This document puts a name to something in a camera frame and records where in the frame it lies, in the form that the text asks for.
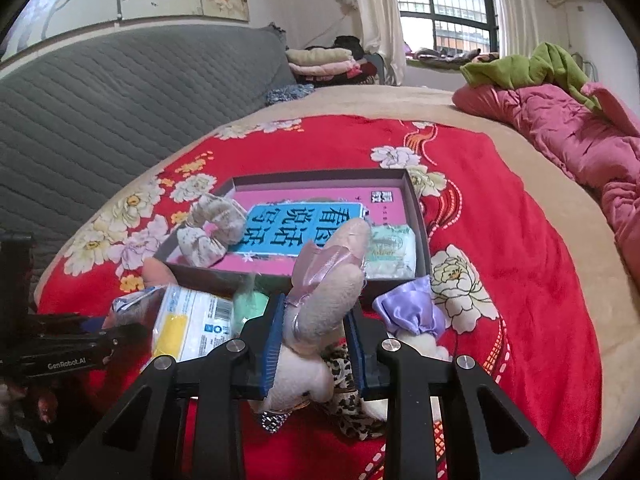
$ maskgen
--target open box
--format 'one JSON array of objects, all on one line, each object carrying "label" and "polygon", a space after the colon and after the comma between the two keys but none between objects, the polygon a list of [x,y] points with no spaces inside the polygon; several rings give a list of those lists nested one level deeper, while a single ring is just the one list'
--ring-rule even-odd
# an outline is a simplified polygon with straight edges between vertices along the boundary
[{"label": "open box", "polygon": [[[238,176],[227,180],[214,193],[237,200],[250,210],[258,203],[359,202],[375,224],[408,224],[415,234],[415,278],[431,269],[427,235],[411,178],[406,170],[322,170]],[[209,268],[190,266],[180,254],[174,232],[158,249],[156,258],[174,272],[181,286],[219,296],[232,296],[249,273],[256,274],[255,286],[265,294],[287,293],[295,258],[247,258],[227,253]],[[368,278],[361,301],[373,299],[409,279]]]}]

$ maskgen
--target white curtain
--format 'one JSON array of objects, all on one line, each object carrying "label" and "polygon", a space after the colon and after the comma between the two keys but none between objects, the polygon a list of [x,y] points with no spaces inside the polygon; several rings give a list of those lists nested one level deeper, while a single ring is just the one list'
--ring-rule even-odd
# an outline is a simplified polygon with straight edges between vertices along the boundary
[{"label": "white curtain", "polygon": [[402,84],[406,59],[397,0],[357,0],[362,20],[362,46],[385,60],[386,83]]},{"label": "white curtain", "polygon": [[540,42],[534,0],[498,0],[500,57],[530,56]]}]

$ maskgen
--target gray mattress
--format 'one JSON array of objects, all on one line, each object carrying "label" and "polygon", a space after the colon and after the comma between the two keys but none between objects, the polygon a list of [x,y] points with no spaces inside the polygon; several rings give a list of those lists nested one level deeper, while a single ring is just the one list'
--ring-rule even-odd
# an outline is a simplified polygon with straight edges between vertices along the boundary
[{"label": "gray mattress", "polygon": [[171,25],[81,41],[0,78],[0,229],[40,276],[124,185],[294,83],[273,27]]}]

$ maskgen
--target beige bedsheet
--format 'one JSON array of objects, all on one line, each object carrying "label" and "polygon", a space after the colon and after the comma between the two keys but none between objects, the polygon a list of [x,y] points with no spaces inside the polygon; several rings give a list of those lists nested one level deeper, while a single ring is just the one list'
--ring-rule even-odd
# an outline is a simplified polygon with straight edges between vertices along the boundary
[{"label": "beige bedsheet", "polygon": [[[527,192],[538,202],[549,222],[564,239],[574,259],[595,325],[602,356],[604,400],[602,437],[588,469],[626,440],[640,415],[640,396],[636,391],[636,384],[640,383],[638,289],[626,272],[614,244],[613,233],[596,202],[516,131],[456,110],[451,105],[450,97],[450,92],[428,88],[324,88],[305,99],[260,110],[237,123],[253,126],[272,120],[351,114],[368,118],[434,121],[484,132],[491,137],[502,159],[523,180]],[[171,159],[189,149],[189,146],[186,147]],[[65,250],[63,248],[58,253],[49,269]],[[40,296],[49,269],[38,285],[36,299]]]}]

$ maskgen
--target green fabric item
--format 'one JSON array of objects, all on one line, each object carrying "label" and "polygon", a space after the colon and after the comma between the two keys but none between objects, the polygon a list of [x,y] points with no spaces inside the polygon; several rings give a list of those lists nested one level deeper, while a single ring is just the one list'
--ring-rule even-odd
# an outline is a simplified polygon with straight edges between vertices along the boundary
[{"label": "green fabric item", "polygon": [[264,314],[269,303],[269,297],[256,290],[234,296],[234,314],[231,322],[231,332],[238,337],[244,324],[254,317]]},{"label": "green fabric item", "polygon": [[589,78],[564,48],[552,43],[540,43],[530,59],[516,54],[489,63],[468,63],[460,68],[460,72],[471,88],[489,84],[504,90],[517,90],[553,83],[589,110],[600,109],[596,98],[580,93]]}]

